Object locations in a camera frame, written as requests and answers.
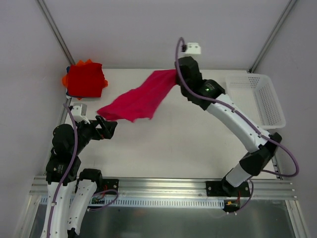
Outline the aluminium corner post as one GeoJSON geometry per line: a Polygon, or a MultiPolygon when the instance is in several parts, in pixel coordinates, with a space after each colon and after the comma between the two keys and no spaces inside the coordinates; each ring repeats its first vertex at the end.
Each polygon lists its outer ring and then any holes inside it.
{"type": "Polygon", "coordinates": [[[261,64],[262,60],[264,59],[265,55],[268,53],[270,47],[272,46],[275,38],[277,37],[278,33],[282,29],[284,23],[288,19],[291,12],[296,7],[298,0],[289,0],[287,5],[285,6],[284,10],[280,14],[278,20],[276,21],[274,27],[272,28],[270,34],[268,35],[264,45],[262,46],[260,52],[258,53],[257,57],[255,58],[254,62],[252,63],[251,67],[248,70],[248,73],[255,73],[256,69],[261,64]]]}
{"type": "Polygon", "coordinates": [[[51,29],[55,39],[57,40],[58,45],[60,46],[64,56],[66,57],[69,65],[71,64],[75,64],[75,60],[46,4],[46,2],[44,0],[36,0],[36,3],[41,11],[41,13],[43,14],[49,28],[51,29]]]}

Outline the aluminium corner post left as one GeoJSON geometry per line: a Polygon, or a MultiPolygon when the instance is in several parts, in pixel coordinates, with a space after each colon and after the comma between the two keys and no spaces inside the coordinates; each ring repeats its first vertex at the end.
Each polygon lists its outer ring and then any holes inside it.
{"type": "Polygon", "coordinates": [[[36,0],[36,3],[41,11],[41,13],[43,14],[49,28],[51,29],[55,39],[57,40],[58,45],[60,46],[64,56],[66,57],[69,65],[71,64],[75,64],[75,60],[46,4],[46,2],[44,0],[36,0]]]}

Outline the aluminium corner post right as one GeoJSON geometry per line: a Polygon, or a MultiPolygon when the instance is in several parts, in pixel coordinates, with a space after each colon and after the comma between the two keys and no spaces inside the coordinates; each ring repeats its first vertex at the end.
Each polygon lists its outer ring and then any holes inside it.
{"type": "Polygon", "coordinates": [[[258,53],[257,57],[255,58],[254,62],[252,63],[251,67],[248,70],[248,73],[255,73],[256,69],[261,64],[262,60],[264,59],[265,55],[268,53],[270,47],[272,46],[275,38],[277,37],[278,33],[282,29],[284,23],[288,19],[291,12],[296,7],[298,0],[289,0],[287,5],[285,6],[284,10],[280,14],[278,20],[276,21],[274,27],[272,28],[270,34],[268,35],[264,45],[262,46],[260,52],[258,53]]]}

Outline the magenta t shirt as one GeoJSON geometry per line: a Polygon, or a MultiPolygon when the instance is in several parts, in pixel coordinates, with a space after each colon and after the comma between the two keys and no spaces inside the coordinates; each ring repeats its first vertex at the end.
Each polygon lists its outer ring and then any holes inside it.
{"type": "Polygon", "coordinates": [[[97,110],[97,114],[109,121],[125,119],[152,119],[157,108],[176,85],[175,69],[155,70],[141,84],[118,96],[111,104],[97,110]]]}

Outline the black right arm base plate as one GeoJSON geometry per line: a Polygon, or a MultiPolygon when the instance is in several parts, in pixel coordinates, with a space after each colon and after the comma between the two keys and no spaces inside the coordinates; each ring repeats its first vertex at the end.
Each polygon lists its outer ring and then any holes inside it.
{"type": "Polygon", "coordinates": [[[225,179],[205,181],[206,194],[208,197],[250,197],[250,187],[247,181],[238,187],[233,187],[225,179]]]}

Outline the white perforated plastic basket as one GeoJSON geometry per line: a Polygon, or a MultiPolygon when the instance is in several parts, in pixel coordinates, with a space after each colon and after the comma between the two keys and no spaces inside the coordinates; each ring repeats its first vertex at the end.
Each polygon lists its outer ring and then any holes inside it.
{"type": "Polygon", "coordinates": [[[286,126],[285,116],[272,80],[263,74],[237,73],[225,78],[230,99],[261,128],[286,126]]]}

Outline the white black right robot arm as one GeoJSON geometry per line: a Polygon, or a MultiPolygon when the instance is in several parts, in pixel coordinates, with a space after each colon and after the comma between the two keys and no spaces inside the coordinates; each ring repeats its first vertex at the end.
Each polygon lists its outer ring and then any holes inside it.
{"type": "Polygon", "coordinates": [[[258,176],[277,151],[282,137],[270,134],[251,121],[232,102],[225,89],[212,79],[203,79],[192,57],[176,59],[176,83],[187,100],[220,120],[244,145],[247,153],[221,180],[220,191],[231,197],[247,179],[258,176]]]}

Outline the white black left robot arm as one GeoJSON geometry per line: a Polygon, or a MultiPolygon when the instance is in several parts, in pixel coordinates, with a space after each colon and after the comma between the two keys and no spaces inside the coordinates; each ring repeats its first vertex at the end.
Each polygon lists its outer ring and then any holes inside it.
{"type": "Polygon", "coordinates": [[[92,140],[112,139],[117,122],[101,116],[90,122],[61,124],[53,131],[51,156],[46,166],[48,201],[41,237],[77,238],[93,197],[118,197],[105,185],[101,170],[79,171],[79,154],[92,140]]]}

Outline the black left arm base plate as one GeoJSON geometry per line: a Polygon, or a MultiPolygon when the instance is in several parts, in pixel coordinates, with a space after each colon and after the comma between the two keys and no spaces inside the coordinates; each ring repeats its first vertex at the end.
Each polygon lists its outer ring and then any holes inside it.
{"type": "Polygon", "coordinates": [[[99,193],[98,196],[106,196],[106,195],[116,195],[114,191],[118,191],[119,188],[119,179],[114,178],[103,178],[99,182],[97,182],[97,189],[94,193],[99,193]]]}

